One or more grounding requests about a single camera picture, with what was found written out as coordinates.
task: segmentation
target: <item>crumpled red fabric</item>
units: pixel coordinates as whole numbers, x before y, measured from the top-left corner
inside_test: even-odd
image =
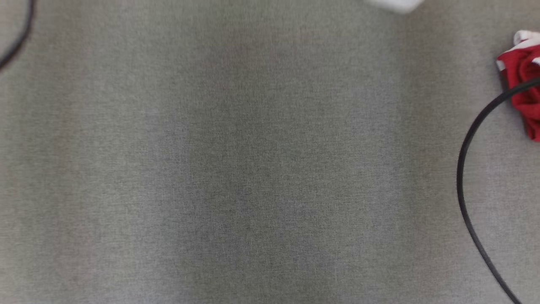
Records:
[[[540,32],[519,31],[515,47],[497,58],[508,88],[540,77]],[[540,142],[540,87],[515,95],[512,105],[521,113],[529,137]]]

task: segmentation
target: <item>blurry white object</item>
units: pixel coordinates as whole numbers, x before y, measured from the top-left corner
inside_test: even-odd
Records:
[[[367,2],[394,12],[406,14],[412,12],[420,5],[420,3],[424,2],[424,0],[367,0]]]

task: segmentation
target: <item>gray fabric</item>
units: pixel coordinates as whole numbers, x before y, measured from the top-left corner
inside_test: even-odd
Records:
[[[0,47],[24,1],[0,4]],[[1,303],[509,303],[455,195],[536,0],[39,1],[0,74]],[[540,300],[540,147],[505,104],[473,221]]]

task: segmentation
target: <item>curved black cable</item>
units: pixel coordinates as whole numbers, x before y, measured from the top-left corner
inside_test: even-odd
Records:
[[[461,215],[463,216],[463,219],[465,220],[465,225],[467,225],[467,229],[469,231],[469,234],[472,237],[472,241],[476,245],[476,248],[478,249],[478,252],[480,252],[480,255],[484,259],[485,264],[488,266],[489,270],[493,274],[493,277],[495,277],[495,280],[501,285],[501,288],[504,290],[504,292],[508,295],[508,297],[512,300],[514,304],[521,304],[520,300],[514,295],[510,287],[504,282],[503,278],[501,277],[500,273],[497,271],[495,266],[493,265],[491,259],[489,258],[489,255],[485,252],[484,247],[482,246],[482,243],[478,239],[478,236],[476,235],[476,232],[474,231],[473,224],[471,223],[471,219],[469,217],[469,213],[467,212],[467,207],[465,206],[465,199],[463,197],[463,169],[465,167],[465,157],[467,155],[467,150],[469,149],[469,145],[471,144],[471,141],[473,140],[474,134],[480,127],[480,124],[484,121],[484,119],[495,109],[498,105],[503,103],[504,101],[508,100],[512,96],[522,93],[524,91],[529,90],[532,87],[535,87],[537,85],[540,85],[540,77],[534,78],[533,80],[521,83],[510,90],[500,94],[497,98],[495,98],[492,102],[490,102],[476,117],[474,122],[472,123],[469,131],[467,132],[467,135],[465,136],[465,140],[463,141],[463,144],[461,146],[460,151],[460,157],[457,161],[457,199],[460,202],[460,209],[461,209]]]
[[[36,0],[28,0],[28,13],[26,14],[26,22],[22,33],[19,37],[13,42],[10,48],[2,56],[0,60],[0,70],[2,70],[21,50],[24,41],[28,38],[30,34],[30,29],[32,28],[32,20],[34,16],[34,7],[36,6]]]

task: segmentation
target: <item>wire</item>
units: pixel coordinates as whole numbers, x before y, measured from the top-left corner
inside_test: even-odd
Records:
[[[490,102],[476,117],[474,122],[472,123],[469,131],[467,132],[467,135],[465,136],[465,140],[463,141],[463,144],[461,146],[460,156],[457,161],[457,199],[460,203],[460,209],[461,209],[461,215],[463,216],[463,219],[465,220],[465,225],[467,226],[467,230],[469,231],[469,234],[472,237],[472,241],[476,245],[476,248],[478,249],[478,252],[484,259],[485,264],[488,266],[489,270],[491,271],[493,277],[499,285],[501,285],[501,288],[504,290],[504,292],[507,294],[507,296],[512,300],[514,304],[521,304],[520,300],[514,295],[510,287],[504,282],[503,278],[501,277],[500,273],[495,268],[495,265],[493,265],[491,259],[489,258],[489,255],[485,252],[484,247],[482,246],[482,243],[480,242],[480,239],[478,239],[478,236],[476,235],[476,232],[474,230],[473,224],[471,223],[471,219],[469,217],[469,213],[467,212],[467,207],[465,206],[465,199],[463,197],[463,169],[465,167],[465,157],[467,155],[467,150],[469,149],[469,145],[471,144],[471,141],[473,140],[474,134],[480,127],[480,124],[484,121],[484,119],[495,109],[497,106],[499,106],[504,101],[510,99],[512,96],[522,93],[524,91],[529,90],[532,87],[535,87],[537,85],[540,85],[540,77],[534,78],[530,81],[521,83],[512,89],[500,94],[497,98],[495,98],[492,102]]]
[[[19,35],[19,37],[13,42],[10,48],[8,48],[5,55],[2,56],[2,59],[0,60],[0,70],[2,70],[8,63],[17,55],[17,53],[21,50],[24,42],[28,38],[30,34],[30,30],[32,28],[32,20],[34,17],[34,8],[36,6],[36,0],[28,0],[28,13],[26,14],[26,22],[23,29],[23,32]]]

